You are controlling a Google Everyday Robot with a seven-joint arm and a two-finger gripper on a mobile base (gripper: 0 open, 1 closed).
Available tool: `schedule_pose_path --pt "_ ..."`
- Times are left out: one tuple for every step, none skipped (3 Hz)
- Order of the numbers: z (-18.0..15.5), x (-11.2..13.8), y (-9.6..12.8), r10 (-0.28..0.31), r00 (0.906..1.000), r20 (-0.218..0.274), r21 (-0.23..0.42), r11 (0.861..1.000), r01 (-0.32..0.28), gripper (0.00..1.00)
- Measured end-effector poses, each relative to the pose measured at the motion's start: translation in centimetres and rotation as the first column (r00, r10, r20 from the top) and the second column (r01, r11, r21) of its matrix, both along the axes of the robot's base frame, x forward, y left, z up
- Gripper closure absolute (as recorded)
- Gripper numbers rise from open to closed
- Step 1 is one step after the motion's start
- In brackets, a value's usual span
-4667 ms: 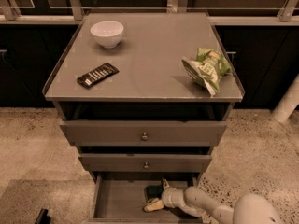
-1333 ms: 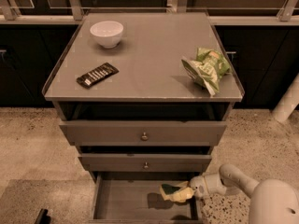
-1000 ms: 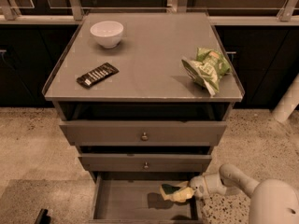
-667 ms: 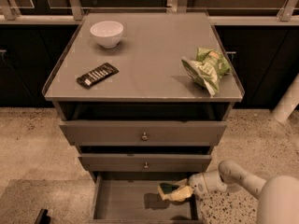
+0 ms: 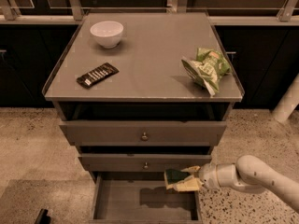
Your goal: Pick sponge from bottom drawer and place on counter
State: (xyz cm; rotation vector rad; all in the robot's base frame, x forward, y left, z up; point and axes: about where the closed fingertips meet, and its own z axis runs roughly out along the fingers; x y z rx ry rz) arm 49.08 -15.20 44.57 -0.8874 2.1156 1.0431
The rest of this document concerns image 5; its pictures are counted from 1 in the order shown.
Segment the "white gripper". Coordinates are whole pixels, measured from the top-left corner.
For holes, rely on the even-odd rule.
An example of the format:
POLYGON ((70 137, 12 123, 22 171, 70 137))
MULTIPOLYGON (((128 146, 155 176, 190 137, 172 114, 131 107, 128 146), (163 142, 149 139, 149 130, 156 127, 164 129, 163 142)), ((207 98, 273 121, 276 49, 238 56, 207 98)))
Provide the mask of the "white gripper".
POLYGON ((181 172, 196 173, 199 171, 199 178, 189 176, 184 180, 177 182, 173 189, 178 192, 183 191, 198 191, 202 186, 206 189, 218 189, 219 182, 217 178, 216 165, 214 163, 207 163, 204 166, 192 166, 180 170, 181 172))

